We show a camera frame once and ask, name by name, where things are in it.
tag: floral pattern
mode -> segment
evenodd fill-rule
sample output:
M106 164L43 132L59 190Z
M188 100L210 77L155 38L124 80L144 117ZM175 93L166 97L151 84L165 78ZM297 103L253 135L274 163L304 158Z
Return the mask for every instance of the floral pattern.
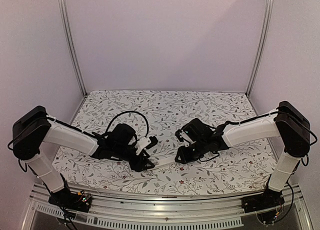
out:
M159 143L148 150L152 161L175 156L181 143L175 131L194 118L216 126L255 116L247 97L239 93L190 91L109 90L91 92L73 126L87 132L104 133L120 112L134 110L146 116L149 136ZM146 123L137 114L120 116L118 123L131 125L138 135ZM247 142L220 152L208 162L174 163L159 169L135 172L125 161L98 160L60 147L54 167L68 182L94 188L153 195L219 195L262 190L276 160L266 139Z

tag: white panel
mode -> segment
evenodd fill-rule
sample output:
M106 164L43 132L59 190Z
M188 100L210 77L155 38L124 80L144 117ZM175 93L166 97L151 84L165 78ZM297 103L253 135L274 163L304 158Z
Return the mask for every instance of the white panel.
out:
M35 178L7 149L12 126L37 105L68 122L81 94L58 0L0 0L0 13L0 229L17 230Z
M266 0L66 0L92 90L245 92Z
M271 23L252 101L258 113L288 100L320 137L320 0L274 0ZM278 153L280 141L273 141ZM314 229L320 229L319 144L297 174Z

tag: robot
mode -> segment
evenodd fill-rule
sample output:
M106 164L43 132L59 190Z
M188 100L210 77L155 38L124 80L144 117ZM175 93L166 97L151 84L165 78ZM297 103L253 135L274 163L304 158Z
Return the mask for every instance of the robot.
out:
M72 193L64 177L54 169L39 147L42 142L54 143L96 159L128 161L131 169L137 172L155 167L146 151L158 143L155 136L146 135L137 139L135 130L125 123L118 124L113 131L108 131L109 126L104 134L88 133L57 120L48 115L43 106L37 106L13 125L13 140L8 147L13 144L10 148L13 154L43 181L50 192L51 204L88 212L92 200L90 193ZM311 144L310 134L315 137ZM242 208L246 213L285 203L282 196L285 184L302 158L308 156L310 146L317 141L317 137L310 131L309 121L287 101L280 102L276 109L266 114L241 122L226 121L217 127L195 118L179 129L175 136L185 143L178 148L175 156L175 161L181 164L198 161L209 152L218 157L219 151L245 142L270 137L282 138L284 151L263 193L242 198ZM259 219L270 223L274 222L274 216L274 213L265 213Z

